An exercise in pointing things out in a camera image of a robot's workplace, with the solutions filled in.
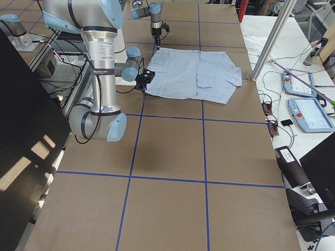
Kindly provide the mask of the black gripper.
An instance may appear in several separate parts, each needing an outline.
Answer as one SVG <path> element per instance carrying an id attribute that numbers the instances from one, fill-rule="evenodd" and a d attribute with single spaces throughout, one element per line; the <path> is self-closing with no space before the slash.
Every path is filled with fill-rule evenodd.
<path id="1" fill-rule="evenodd" d="M 136 77 L 136 86 L 135 88 L 139 88 L 141 92 L 145 92 L 147 90 L 146 77 L 142 75 L 138 75 Z"/>
<path id="2" fill-rule="evenodd" d="M 162 30 L 161 27 L 158 27 L 158 28 L 152 27 L 151 28 L 151 33 L 152 33 L 152 36 L 155 38 L 155 45 L 156 45 L 157 50 L 160 49 L 160 44 L 161 44 L 160 36 L 162 34 L 161 30 Z"/>

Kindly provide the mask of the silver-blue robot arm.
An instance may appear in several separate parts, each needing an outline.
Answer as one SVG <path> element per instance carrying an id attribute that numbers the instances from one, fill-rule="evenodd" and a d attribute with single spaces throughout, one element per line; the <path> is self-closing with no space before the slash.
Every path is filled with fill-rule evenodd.
<path id="1" fill-rule="evenodd" d="M 151 35 L 154 38 L 156 49 L 160 49 L 162 30 L 165 28 L 161 18 L 161 5 L 158 3 L 146 4 L 143 1 L 132 1 L 131 16 L 133 19 L 150 17 Z"/>
<path id="2" fill-rule="evenodd" d="M 127 117 L 117 104 L 116 78 L 135 81 L 142 69 L 138 48 L 127 52 L 117 63 L 115 50 L 124 43 L 119 35 L 123 15 L 119 1 L 45 1 L 46 25 L 68 33 L 80 34 L 91 66 L 92 97 L 81 97 L 69 115 L 69 124 L 79 144 L 90 140 L 120 141 Z"/>

